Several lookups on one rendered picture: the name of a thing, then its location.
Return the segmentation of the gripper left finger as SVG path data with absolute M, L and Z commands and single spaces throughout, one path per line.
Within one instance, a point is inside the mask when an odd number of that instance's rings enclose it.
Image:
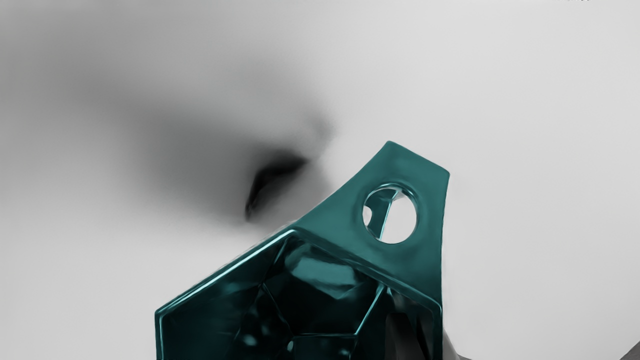
M 414 326 L 407 313 L 388 315 L 388 360 L 433 360 L 433 347 L 430 312 L 416 315 Z

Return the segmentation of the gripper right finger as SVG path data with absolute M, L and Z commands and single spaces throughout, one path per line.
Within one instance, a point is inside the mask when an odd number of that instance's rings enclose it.
M 442 332 L 442 360 L 471 360 L 457 353 L 448 333 Z

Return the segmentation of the teal faceted mug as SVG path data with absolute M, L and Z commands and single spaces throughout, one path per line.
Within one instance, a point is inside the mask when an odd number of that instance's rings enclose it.
M 388 360 L 388 315 L 442 360 L 450 173 L 389 141 L 300 219 L 155 312 L 157 360 Z

